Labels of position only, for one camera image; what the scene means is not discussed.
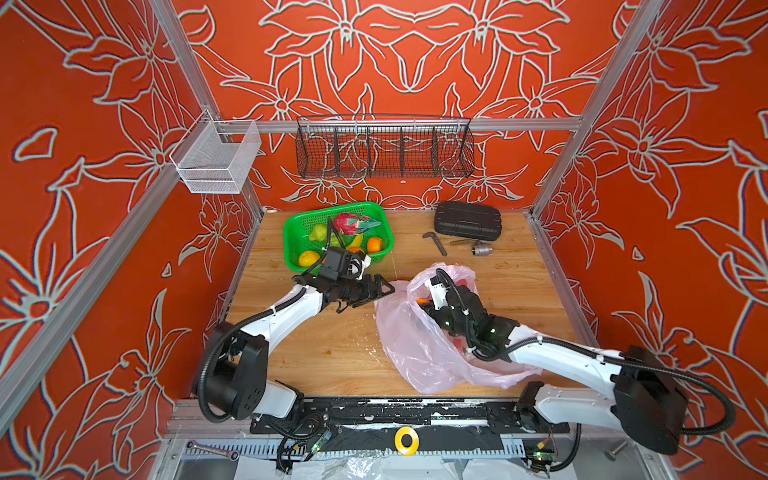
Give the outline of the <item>yellow apple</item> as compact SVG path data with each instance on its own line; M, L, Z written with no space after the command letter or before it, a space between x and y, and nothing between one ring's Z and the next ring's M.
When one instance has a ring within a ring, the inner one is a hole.
M314 265L320 259L320 257L321 255L316 251L304 251L299 255L298 265L303 269L309 268Z

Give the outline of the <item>pink plastic bag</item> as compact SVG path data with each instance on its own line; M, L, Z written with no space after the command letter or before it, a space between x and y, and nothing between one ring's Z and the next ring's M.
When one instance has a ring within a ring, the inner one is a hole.
M406 382L421 394L443 393L461 384L509 389L540 368L496 360L482 362L466 353L464 340L441 329L417 304L430 294L428 279L443 269L459 286L475 293L476 273L467 266L435 263L411 280L393 281L394 292L374 302L383 351Z

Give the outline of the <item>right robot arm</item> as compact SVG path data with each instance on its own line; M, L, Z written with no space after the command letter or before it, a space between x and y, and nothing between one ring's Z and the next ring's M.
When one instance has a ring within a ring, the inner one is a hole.
M579 384L574 393L542 382L527 385L516 404L518 418L527 429L535 430L542 422L587 424L621 431L649 450L674 455L682 437L723 433L735 423L735 406L722 390L665 366L645 348L605 350L544 335L489 313L477 294L457 285L442 268L425 285L429 298L423 311L449 335L463 338L475 359L529 365ZM704 426L686 426L686 385L717 399L723 407L722 418Z

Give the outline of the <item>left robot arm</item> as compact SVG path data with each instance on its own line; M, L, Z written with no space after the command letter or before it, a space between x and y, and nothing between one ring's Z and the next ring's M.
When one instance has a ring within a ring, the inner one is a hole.
M268 379L276 347L305 321L335 304L339 313L385 298L395 288L381 275L367 272L362 252L345 248L331 219L320 257L293 277L289 293L266 310L214 330L195 380L198 407L208 421L222 423L257 416L291 420L301 393Z

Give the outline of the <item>red dragon fruit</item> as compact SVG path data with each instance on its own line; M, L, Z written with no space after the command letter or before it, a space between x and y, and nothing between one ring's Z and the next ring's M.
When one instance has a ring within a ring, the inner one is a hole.
M381 222L369 216L340 213L334 218L333 225L343 235L357 236L377 228L381 225Z

